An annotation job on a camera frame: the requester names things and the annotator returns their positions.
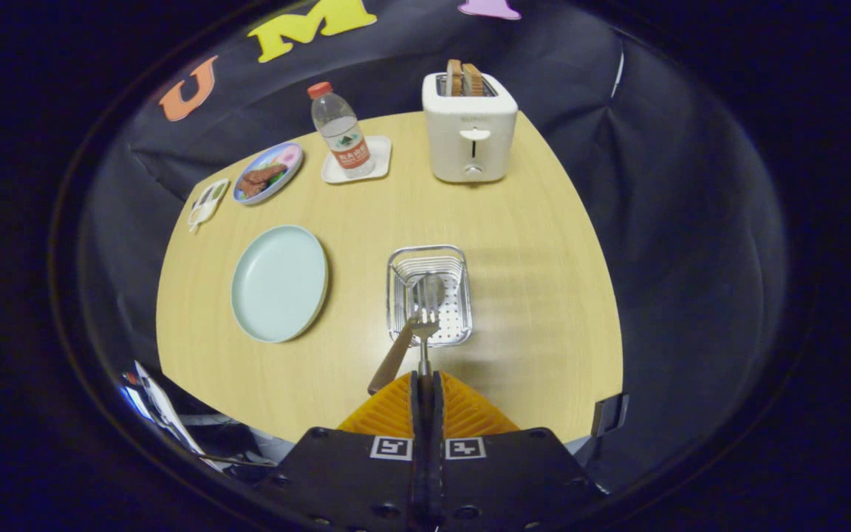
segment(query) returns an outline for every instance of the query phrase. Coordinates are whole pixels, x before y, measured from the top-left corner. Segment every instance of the toaster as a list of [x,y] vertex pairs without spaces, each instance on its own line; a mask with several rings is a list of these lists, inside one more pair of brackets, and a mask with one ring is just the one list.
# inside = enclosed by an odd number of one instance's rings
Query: toaster
[[445,73],[423,80],[432,173],[450,183],[497,181],[507,172],[517,102],[482,73],[484,97],[446,97]]

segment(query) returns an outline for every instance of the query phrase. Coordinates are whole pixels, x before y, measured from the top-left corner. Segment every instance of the yellow letter m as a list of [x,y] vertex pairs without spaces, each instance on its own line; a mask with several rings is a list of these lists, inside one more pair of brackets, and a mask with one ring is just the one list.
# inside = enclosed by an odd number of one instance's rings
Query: yellow letter m
[[324,21],[322,35],[335,35],[344,31],[369,26],[376,16],[366,13],[363,0],[320,0],[306,15],[280,15],[254,28],[249,37],[257,37],[261,44],[258,63],[267,63],[273,58],[287,54],[294,44],[284,43],[288,37],[301,43],[310,43]]

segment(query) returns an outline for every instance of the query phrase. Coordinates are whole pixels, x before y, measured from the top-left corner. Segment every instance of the plate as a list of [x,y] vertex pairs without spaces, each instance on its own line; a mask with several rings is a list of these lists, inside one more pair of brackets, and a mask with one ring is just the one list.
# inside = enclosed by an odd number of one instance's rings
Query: plate
[[[298,172],[298,168],[301,167],[301,161],[304,161],[304,150],[301,149],[301,145],[297,142],[283,142],[277,146],[266,149],[263,154],[256,157],[256,160],[251,161],[250,165],[245,166],[244,171],[242,171],[239,178],[236,179],[232,185],[232,197],[237,202],[241,203],[241,205],[255,205],[256,203],[264,202],[264,200],[269,199],[277,191],[280,191],[284,185],[287,185],[287,182],[294,177],[294,174]],[[276,163],[281,163],[287,166],[287,170],[281,174],[281,177],[276,178],[276,181],[273,184],[268,185],[267,188],[259,192],[257,195],[251,196],[250,198],[244,197],[242,191],[239,190],[239,182],[242,180],[243,176],[250,171],[266,168],[266,166],[271,166]]]
[[199,193],[199,199],[193,202],[192,210],[189,211],[189,216],[186,218],[186,223],[191,225],[190,231],[194,231],[196,226],[211,218],[212,213],[216,212],[216,208],[219,206],[219,200],[222,199],[228,188],[229,180],[219,179],[219,181],[206,186]]
[[254,239],[236,264],[236,322],[258,341],[291,340],[317,317],[327,279],[327,256],[316,236],[298,225],[273,227]]
[[389,156],[392,155],[392,141],[380,135],[368,136],[366,137],[366,141],[369,146],[369,156],[376,161],[376,165],[372,168],[371,172],[359,177],[347,177],[344,169],[335,161],[334,155],[327,154],[327,159],[324,161],[324,168],[321,169],[321,178],[331,185],[337,185],[340,183],[363,181],[364,179],[375,179],[386,175],[389,172]]

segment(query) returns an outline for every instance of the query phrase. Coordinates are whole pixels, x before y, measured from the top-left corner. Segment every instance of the metal basket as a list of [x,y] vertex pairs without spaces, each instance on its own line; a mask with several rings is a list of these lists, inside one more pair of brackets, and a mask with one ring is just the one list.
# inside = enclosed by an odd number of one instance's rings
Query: metal basket
[[[439,308],[439,330],[428,340],[430,347],[458,346],[472,333],[472,300],[468,289],[465,253],[453,245],[398,249],[386,268],[386,324],[393,341],[415,313],[412,290],[427,273],[435,273],[445,285],[445,301]],[[419,339],[413,337],[413,346]]]

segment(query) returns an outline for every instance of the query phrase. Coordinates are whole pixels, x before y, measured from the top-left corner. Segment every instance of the food on plate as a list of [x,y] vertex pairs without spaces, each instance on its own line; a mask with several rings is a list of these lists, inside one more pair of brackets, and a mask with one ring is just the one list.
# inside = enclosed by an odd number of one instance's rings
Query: food on plate
[[280,163],[291,168],[291,166],[294,166],[294,163],[298,161],[298,156],[300,156],[300,154],[300,147],[297,145],[288,146],[280,153],[280,155],[274,158],[274,161],[271,161],[271,164],[275,165]]
[[239,180],[237,188],[245,199],[251,198],[263,192],[265,188],[269,188],[270,185],[274,185],[274,182],[281,179],[286,171],[287,165],[283,164],[274,164],[254,169],[254,171],[247,171]]
[[243,181],[248,181],[250,184],[258,185],[259,183],[267,183],[276,176],[279,176],[287,170],[287,165],[276,164],[265,166],[264,168],[256,169],[256,171],[247,171],[242,176]]

